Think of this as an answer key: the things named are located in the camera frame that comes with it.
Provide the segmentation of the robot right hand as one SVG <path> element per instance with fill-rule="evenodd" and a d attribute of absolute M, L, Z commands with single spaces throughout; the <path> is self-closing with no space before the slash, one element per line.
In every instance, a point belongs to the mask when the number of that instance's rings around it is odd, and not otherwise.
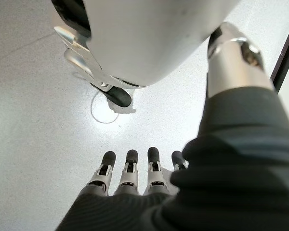
<path fill-rule="evenodd" d="M 208 44 L 207 92 L 198 135 L 174 152 L 170 193 L 158 150 L 148 150 L 148 190 L 136 191 L 128 152 L 115 195 L 107 152 L 60 231 L 289 231 L 289 119 L 260 51 L 233 24 Z"/>

